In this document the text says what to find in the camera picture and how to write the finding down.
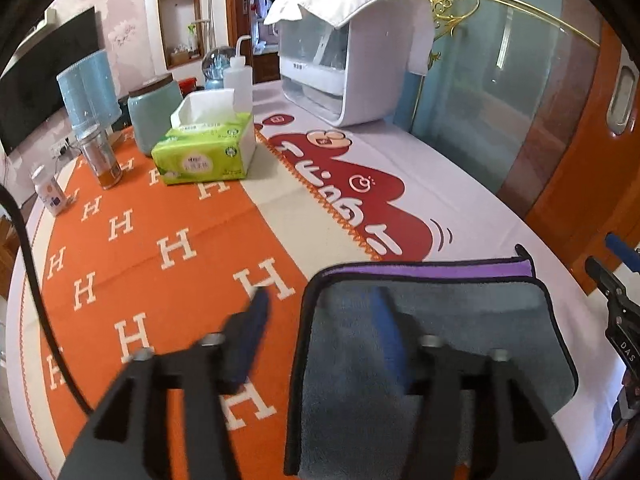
tissue box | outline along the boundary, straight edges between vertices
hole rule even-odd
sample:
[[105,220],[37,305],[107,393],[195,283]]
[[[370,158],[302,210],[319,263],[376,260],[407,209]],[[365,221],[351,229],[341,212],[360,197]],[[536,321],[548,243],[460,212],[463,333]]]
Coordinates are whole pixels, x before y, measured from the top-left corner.
[[255,151],[254,117],[236,114],[234,91],[189,94],[171,116],[172,129],[151,156],[165,184],[235,180]]
[[184,184],[244,178],[254,151],[254,117],[238,114],[197,133],[172,128],[151,156],[165,184]]

white squeeze bottle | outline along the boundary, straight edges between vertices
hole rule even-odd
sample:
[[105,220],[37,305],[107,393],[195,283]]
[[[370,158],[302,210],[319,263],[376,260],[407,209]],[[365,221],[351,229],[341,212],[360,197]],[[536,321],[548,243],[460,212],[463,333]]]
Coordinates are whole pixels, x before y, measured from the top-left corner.
[[229,60],[230,67],[223,73],[225,88],[234,89],[234,111],[252,113],[254,110],[254,70],[245,65],[240,56],[240,44],[251,40],[251,36],[240,36],[236,44],[236,55]]

white towel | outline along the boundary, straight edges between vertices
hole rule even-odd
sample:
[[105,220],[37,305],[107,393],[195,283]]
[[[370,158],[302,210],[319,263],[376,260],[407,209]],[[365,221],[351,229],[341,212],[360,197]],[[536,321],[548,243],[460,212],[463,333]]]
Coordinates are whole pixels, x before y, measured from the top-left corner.
[[[301,20],[300,7],[303,7],[328,22],[333,28],[340,28],[361,10],[377,1],[379,0],[276,0],[264,24],[272,25],[280,20]],[[399,18],[411,18],[414,28],[407,70],[426,75],[434,37],[431,3],[429,0],[406,0],[406,4],[406,11]]]

red container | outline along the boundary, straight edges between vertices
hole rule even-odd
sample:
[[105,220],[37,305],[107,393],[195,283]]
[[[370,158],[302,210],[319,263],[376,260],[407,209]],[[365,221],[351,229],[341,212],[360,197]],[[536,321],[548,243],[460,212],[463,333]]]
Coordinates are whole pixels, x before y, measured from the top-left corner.
[[180,92],[182,92],[182,97],[187,97],[187,95],[189,95],[191,92],[195,92],[197,84],[198,80],[194,77],[178,81],[178,85],[180,85]]

wall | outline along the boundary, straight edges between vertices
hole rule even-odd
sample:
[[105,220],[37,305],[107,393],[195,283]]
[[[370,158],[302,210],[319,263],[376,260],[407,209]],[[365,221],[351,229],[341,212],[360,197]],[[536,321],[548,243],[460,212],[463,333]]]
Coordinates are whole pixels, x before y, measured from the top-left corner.
[[[145,0],[55,0],[58,23],[67,22],[80,12],[95,7],[100,46],[109,57],[119,96],[140,86],[155,75],[146,26]],[[53,114],[8,157],[0,148],[0,177],[19,205],[33,194],[30,174],[39,164],[53,171],[55,161],[49,148],[71,134],[64,108]]]

